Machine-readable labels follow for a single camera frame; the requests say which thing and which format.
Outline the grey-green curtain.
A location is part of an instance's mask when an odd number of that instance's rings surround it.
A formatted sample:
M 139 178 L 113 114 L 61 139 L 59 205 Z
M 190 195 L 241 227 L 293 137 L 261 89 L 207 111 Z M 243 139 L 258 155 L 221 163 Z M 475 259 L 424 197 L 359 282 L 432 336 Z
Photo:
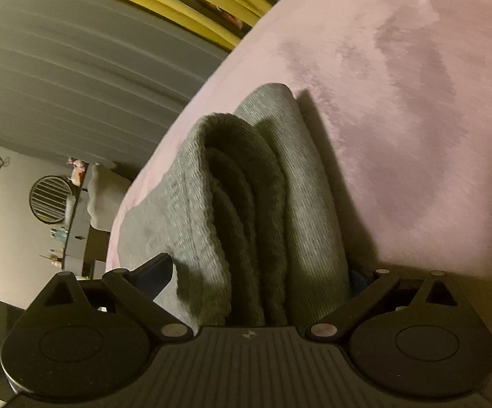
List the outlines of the grey-green curtain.
M 232 51 L 125 0 L 0 0 L 0 146 L 136 175 Z

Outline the grey sweatpants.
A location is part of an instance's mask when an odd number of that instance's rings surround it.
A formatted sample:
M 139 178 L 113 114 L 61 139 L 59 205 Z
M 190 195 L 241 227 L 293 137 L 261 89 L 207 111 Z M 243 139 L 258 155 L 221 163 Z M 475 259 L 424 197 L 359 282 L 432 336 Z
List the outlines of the grey sweatpants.
M 193 329 L 306 329 L 350 298 L 321 157 L 288 87 L 258 87 L 201 118 L 159 184 L 124 215 L 119 264 L 160 253 L 174 277 L 157 302 Z

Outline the round black fan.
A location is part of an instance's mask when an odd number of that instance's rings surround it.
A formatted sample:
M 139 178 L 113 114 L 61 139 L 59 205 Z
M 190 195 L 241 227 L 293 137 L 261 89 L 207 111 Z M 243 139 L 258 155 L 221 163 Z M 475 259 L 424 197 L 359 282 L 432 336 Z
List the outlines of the round black fan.
M 73 190 L 67 179 L 56 175 L 44 176 L 30 189 L 30 211 L 44 224 L 62 223 L 69 196 L 73 196 Z

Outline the purple plush bed blanket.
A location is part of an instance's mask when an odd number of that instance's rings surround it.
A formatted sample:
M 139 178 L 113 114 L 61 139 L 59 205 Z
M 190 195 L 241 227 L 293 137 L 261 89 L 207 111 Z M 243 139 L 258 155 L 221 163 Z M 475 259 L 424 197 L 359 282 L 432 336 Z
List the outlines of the purple plush bed blanket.
M 451 273 L 492 332 L 492 0 L 280 0 L 182 111 L 121 212 L 201 116 L 270 82 L 299 103 L 347 259 Z

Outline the dark desk with clutter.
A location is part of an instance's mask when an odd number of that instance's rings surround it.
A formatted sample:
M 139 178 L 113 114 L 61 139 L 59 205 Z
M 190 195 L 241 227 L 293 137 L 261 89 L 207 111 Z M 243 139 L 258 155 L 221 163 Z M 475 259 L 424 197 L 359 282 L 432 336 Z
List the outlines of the dark desk with clutter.
M 69 158 L 72 168 L 69 181 L 73 196 L 67 198 L 65 221 L 45 224 L 50 228 L 56 246 L 40 257 L 53 267 L 69 271 L 78 279 L 100 279 L 106 269 L 109 234 L 94 229 L 88 214 L 88 180 L 90 165 L 80 159 Z

